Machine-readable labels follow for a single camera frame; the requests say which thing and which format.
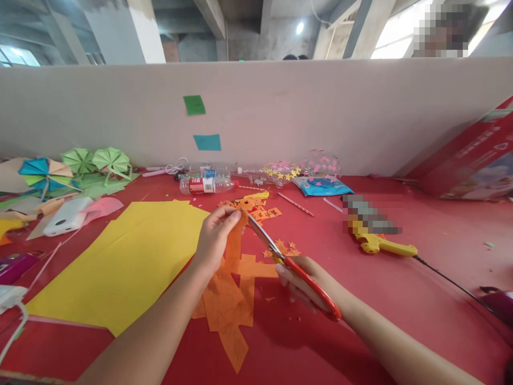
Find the person's right hand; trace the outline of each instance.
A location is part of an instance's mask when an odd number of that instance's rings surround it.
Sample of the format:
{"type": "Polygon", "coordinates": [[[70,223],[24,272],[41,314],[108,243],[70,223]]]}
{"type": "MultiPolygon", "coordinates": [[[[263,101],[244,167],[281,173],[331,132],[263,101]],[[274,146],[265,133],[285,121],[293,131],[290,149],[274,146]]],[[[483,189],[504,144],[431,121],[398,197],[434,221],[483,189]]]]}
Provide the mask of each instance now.
{"type": "MultiPolygon", "coordinates": [[[[344,309],[350,306],[350,302],[352,302],[354,296],[312,259],[305,256],[295,256],[290,258],[310,277],[312,277],[319,286],[322,287],[322,289],[337,304],[344,316],[344,309]]],[[[307,306],[310,306],[313,311],[316,311],[315,305],[329,311],[326,305],[324,305],[322,299],[310,288],[310,286],[294,274],[288,267],[283,264],[276,264],[276,272],[278,273],[282,286],[289,286],[291,302],[295,302],[296,298],[299,298],[307,306]]]]}

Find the blue sticky note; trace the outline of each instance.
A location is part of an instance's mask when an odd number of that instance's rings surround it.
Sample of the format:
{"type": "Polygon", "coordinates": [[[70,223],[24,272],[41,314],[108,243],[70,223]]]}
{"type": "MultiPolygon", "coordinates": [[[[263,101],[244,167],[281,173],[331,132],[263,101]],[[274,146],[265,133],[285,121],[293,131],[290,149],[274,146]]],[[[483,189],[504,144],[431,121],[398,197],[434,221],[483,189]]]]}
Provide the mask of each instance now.
{"type": "Polygon", "coordinates": [[[200,151],[221,151],[221,138],[215,135],[193,135],[200,151]]]}

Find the white partition wall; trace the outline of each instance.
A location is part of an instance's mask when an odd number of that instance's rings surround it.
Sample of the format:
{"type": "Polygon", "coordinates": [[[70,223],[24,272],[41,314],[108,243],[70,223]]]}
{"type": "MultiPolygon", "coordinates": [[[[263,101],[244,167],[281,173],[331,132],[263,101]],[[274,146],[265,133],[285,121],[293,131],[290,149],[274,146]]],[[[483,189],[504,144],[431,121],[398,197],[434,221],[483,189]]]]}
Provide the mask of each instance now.
{"type": "Polygon", "coordinates": [[[319,148],[346,175],[392,175],[511,96],[512,73],[513,58],[0,68],[0,154],[113,146],[153,166],[319,148]],[[193,135],[212,134],[222,150],[198,151],[193,135]]]}

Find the ceiling light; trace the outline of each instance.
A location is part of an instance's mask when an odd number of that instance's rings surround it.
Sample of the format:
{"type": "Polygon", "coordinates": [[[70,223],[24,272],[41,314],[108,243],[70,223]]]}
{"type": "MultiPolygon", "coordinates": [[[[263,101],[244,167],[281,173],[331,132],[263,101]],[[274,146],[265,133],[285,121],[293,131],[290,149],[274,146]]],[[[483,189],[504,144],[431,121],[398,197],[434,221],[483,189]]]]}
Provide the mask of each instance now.
{"type": "Polygon", "coordinates": [[[303,24],[303,22],[299,23],[299,24],[298,24],[298,27],[296,28],[296,33],[297,33],[298,35],[300,35],[300,34],[301,34],[301,32],[303,32],[303,28],[304,28],[304,27],[305,27],[305,24],[303,24]]]}

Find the red scissors handle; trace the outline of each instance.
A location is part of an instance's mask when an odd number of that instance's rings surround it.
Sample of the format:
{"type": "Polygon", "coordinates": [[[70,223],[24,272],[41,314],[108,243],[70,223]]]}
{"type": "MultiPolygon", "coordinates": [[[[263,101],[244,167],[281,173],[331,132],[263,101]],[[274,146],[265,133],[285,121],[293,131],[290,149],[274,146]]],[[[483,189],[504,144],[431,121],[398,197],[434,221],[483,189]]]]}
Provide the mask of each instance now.
{"type": "Polygon", "coordinates": [[[330,310],[327,312],[323,308],[319,307],[317,304],[317,308],[321,313],[323,313],[326,317],[334,322],[338,322],[342,318],[342,314],[340,313],[340,309],[333,302],[333,299],[319,286],[317,282],[315,282],[311,276],[309,276],[301,267],[296,264],[292,259],[285,258],[284,260],[285,266],[288,266],[290,270],[292,270],[295,274],[297,274],[303,281],[306,282],[308,286],[322,299],[322,302],[326,305],[326,307],[330,310]]]}

